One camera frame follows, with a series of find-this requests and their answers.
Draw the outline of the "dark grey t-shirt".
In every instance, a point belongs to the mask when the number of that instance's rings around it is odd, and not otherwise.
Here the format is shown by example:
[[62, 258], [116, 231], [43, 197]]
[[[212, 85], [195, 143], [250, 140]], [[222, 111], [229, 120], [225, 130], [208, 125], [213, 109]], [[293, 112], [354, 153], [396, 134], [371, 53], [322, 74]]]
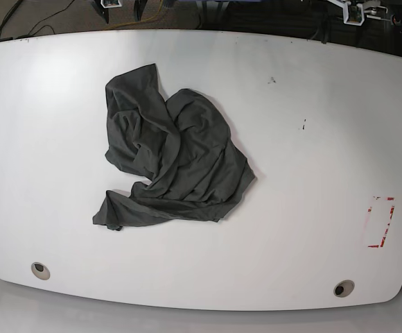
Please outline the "dark grey t-shirt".
[[114, 77], [105, 95], [105, 157], [144, 181], [129, 195], [107, 191], [95, 225], [119, 231], [172, 220], [217, 222], [240, 203], [255, 175], [209, 99], [191, 89], [165, 99], [154, 64]]

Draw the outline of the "red tape rectangle marking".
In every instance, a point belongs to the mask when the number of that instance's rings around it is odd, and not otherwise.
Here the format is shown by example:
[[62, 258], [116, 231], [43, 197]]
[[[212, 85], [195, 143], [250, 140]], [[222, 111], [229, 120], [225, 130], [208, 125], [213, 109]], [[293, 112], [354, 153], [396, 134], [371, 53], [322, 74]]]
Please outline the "red tape rectangle marking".
[[394, 215], [396, 200], [389, 196], [373, 196], [369, 204], [362, 241], [368, 248], [382, 248]]

